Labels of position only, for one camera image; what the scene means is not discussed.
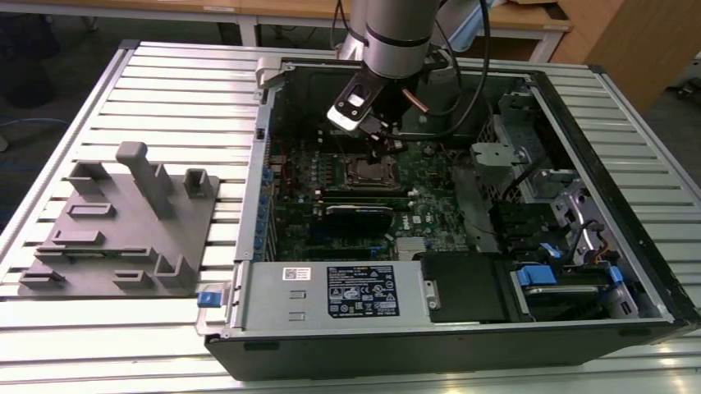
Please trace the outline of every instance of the metal slotted table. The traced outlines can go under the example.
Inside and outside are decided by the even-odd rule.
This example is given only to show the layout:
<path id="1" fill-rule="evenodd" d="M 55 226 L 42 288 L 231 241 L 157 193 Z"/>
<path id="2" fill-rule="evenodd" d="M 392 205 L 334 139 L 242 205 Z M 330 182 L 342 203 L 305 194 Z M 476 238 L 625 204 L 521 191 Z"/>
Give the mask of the metal slotted table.
<path id="1" fill-rule="evenodd" d="M 255 130 L 257 61 L 326 51 L 162 44 L 122 48 L 0 238 L 0 391 L 8 392 L 697 392 L 701 331 L 583 366 L 331 381 L 237 382 L 195 333 L 194 299 L 16 300 L 22 271 L 72 186 L 72 162 L 111 161 L 125 140 L 150 145 L 169 173 L 222 178 L 199 283 L 230 280 Z M 494 62 L 548 73 L 687 292 L 701 305 L 701 192 L 605 74 L 585 66 Z M 478 66 L 480 60 L 465 60 Z M 223 312 L 207 314 L 209 324 Z"/>

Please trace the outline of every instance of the warning label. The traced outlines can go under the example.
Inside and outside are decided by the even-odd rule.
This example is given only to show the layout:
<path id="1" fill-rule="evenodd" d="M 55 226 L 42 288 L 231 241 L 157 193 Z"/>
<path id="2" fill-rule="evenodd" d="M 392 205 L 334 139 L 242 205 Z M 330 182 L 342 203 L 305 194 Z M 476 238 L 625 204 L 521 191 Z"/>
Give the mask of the warning label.
<path id="1" fill-rule="evenodd" d="M 392 265 L 329 267 L 326 274 L 333 318 L 400 316 Z"/>

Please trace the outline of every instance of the floor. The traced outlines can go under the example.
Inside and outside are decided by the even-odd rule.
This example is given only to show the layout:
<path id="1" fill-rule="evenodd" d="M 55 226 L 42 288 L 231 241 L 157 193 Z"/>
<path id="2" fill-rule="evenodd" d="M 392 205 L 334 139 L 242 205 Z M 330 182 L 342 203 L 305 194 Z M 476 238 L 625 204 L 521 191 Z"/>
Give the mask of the floor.
<path id="1" fill-rule="evenodd" d="M 47 105 L 31 110 L 12 108 L 0 99 L 3 121 L 27 117 L 71 121 L 123 39 L 222 43 L 221 31 L 214 23 L 100 18 L 99 27 L 96 32 L 88 33 L 80 18 L 54 18 L 52 28 L 62 52 L 44 61 L 44 65 L 58 88 L 58 97 Z M 322 28 L 299 27 L 282 31 L 282 36 L 269 26 L 262 30 L 263 44 L 286 48 L 329 49 L 329 35 L 329 29 Z M 337 31 L 335 41 L 339 42 L 342 37 L 344 32 Z M 701 184 L 701 107 L 681 102 L 673 92 L 667 92 L 647 114 L 647 120 L 693 179 Z M 11 144 L 8 150 L 0 153 L 2 230 L 62 138 L 64 126 L 58 123 L 20 123 L 2 127 L 0 132 Z"/>

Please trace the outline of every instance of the black cable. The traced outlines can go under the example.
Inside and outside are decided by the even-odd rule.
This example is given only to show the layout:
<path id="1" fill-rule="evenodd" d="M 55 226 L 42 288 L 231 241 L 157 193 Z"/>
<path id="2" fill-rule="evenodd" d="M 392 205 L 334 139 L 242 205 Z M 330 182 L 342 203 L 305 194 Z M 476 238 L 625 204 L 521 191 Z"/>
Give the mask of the black cable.
<path id="1" fill-rule="evenodd" d="M 337 44 L 334 43 L 333 33 L 337 30 L 338 11 L 341 11 L 339 5 L 341 5 L 341 0 L 338 0 L 338 2 L 337 2 L 337 9 L 333 12 L 331 33 L 329 34 L 329 43 L 331 45 L 331 50 L 333 51 L 337 50 Z"/>
<path id="2" fill-rule="evenodd" d="M 331 50 L 337 50 L 337 43 L 333 39 L 333 33 L 337 31 L 337 21 L 338 21 L 338 13 L 341 12 L 341 18 L 344 19 L 344 27 L 346 28 L 346 31 L 352 31 L 352 28 L 349 27 L 349 21 L 346 20 L 346 12 L 344 9 L 344 3 L 341 0 L 337 1 L 337 9 L 333 12 L 333 23 L 331 23 L 331 33 L 329 35 L 329 43 L 331 44 Z"/>
<path id="3" fill-rule="evenodd" d="M 344 27 L 346 28 L 346 32 L 352 31 L 352 28 L 349 27 L 349 21 L 346 20 L 346 11 L 344 9 L 344 2 L 338 0 L 337 7 L 341 10 L 341 19 L 344 21 Z"/>
<path id="4" fill-rule="evenodd" d="M 306 43 L 309 43 L 309 40 L 311 39 L 311 36 L 314 35 L 314 33 L 317 33 L 317 29 L 319 29 L 319 28 L 318 28 L 318 27 L 314 27 L 314 28 L 311 29 L 311 31 L 309 32 L 309 36 L 307 36 L 307 38 L 305 39 L 305 41 L 302 41 L 299 44 L 297 44 L 298 47 L 302 46 L 302 45 L 305 45 Z"/>
<path id="5" fill-rule="evenodd" d="M 574 240 L 572 241 L 572 247 L 570 247 L 570 250 L 568 251 L 568 254 L 565 255 L 565 257 L 562 257 L 560 259 L 560 262 L 562 264 L 568 264 L 572 262 L 573 258 L 574 258 L 574 252 L 577 250 L 577 245 L 580 245 L 580 240 L 583 239 L 583 234 L 584 234 L 584 231 L 588 229 L 589 226 L 592 226 L 595 223 L 599 223 L 597 220 L 595 219 L 589 219 L 585 223 L 583 223 L 583 226 L 577 229 L 577 234 L 574 235 Z"/>
<path id="6" fill-rule="evenodd" d="M 480 0 L 480 8 L 482 10 L 482 22 L 485 23 L 485 53 L 484 58 L 485 62 L 482 64 L 482 76 L 480 77 L 480 83 L 478 88 L 474 92 L 473 100 L 470 101 L 470 104 L 468 106 L 468 110 L 462 114 L 461 119 L 458 122 L 449 127 L 448 130 L 442 131 L 438 134 L 434 135 L 396 135 L 385 133 L 384 136 L 389 138 L 390 140 L 398 140 L 398 141 L 408 141 L 408 142 L 418 142 L 418 141 L 434 141 L 434 140 L 442 140 L 446 137 L 450 137 L 457 130 L 462 127 L 462 124 L 465 123 L 465 120 L 468 119 L 468 116 L 473 112 L 474 104 L 478 102 L 480 97 L 482 96 L 482 92 L 485 90 L 485 82 L 486 77 L 490 72 L 490 38 L 492 38 L 492 28 L 490 28 L 490 8 L 486 4 L 486 0 Z"/>
<path id="7" fill-rule="evenodd" d="M 461 65 L 458 64 L 458 57 L 456 56 L 456 51 L 453 50 L 453 45 L 450 45 L 449 36 L 446 35 L 446 32 L 442 29 L 442 26 L 438 23 L 438 20 L 436 20 L 436 27 L 438 28 L 438 33 L 441 33 L 442 42 L 446 44 L 446 49 L 450 55 L 450 61 L 453 62 L 453 68 L 456 70 L 456 79 L 457 79 L 458 86 L 461 87 L 461 92 L 462 92 L 462 73 L 461 73 Z"/>
<path id="8" fill-rule="evenodd" d="M 520 174 L 520 176 L 516 177 L 516 179 L 509 184 L 509 187 L 504 190 L 502 199 L 506 199 L 512 190 L 516 190 L 518 185 L 526 180 L 529 176 L 532 176 L 532 174 L 536 172 L 540 165 L 544 163 L 546 159 L 548 159 L 548 156 L 542 155 L 541 157 L 536 158 L 536 160 L 532 161 L 532 163 L 528 165 L 524 172 Z"/>

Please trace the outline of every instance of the metal bracket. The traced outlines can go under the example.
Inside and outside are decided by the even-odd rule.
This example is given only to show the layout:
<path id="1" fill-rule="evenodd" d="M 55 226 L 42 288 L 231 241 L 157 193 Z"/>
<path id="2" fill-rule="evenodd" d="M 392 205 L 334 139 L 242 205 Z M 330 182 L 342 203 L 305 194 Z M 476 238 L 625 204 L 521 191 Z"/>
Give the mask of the metal bracket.
<path id="1" fill-rule="evenodd" d="M 436 286 L 436 281 L 424 281 L 426 305 L 429 306 L 430 310 L 438 310 L 441 308 L 441 298 L 438 297 L 438 290 Z"/>
<path id="2" fill-rule="evenodd" d="M 262 57 L 255 67 L 255 83 L 259 89 L 267 89 L 277 81 L 277 77 L 283 74 L 283 59 L 281 57 Z"/>

